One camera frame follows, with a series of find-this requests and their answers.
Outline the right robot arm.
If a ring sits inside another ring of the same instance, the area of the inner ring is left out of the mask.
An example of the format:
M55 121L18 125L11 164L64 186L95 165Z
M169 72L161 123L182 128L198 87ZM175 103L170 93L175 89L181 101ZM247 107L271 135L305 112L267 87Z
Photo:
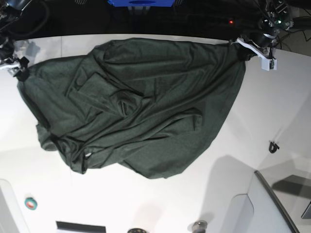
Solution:
M40 23L27 33L16 33L9 31L9 27L20 20L24 12L37 2L45 11ZM50 9L44 0L2 0L0 2L0 68L7 70L12 77L17 78L20 82L29 77L28 64L26 57L18 58L15 53L15 42L11 36L28 37L39 31L48 21Z

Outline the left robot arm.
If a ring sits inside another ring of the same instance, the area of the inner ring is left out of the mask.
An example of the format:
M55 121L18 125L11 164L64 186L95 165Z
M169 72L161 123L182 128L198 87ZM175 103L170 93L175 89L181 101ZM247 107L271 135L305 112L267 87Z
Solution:
M243 0L242 6L257 16L254 28L241 34L246 43L258 49L274 49L294 33L294 19L285 0Z

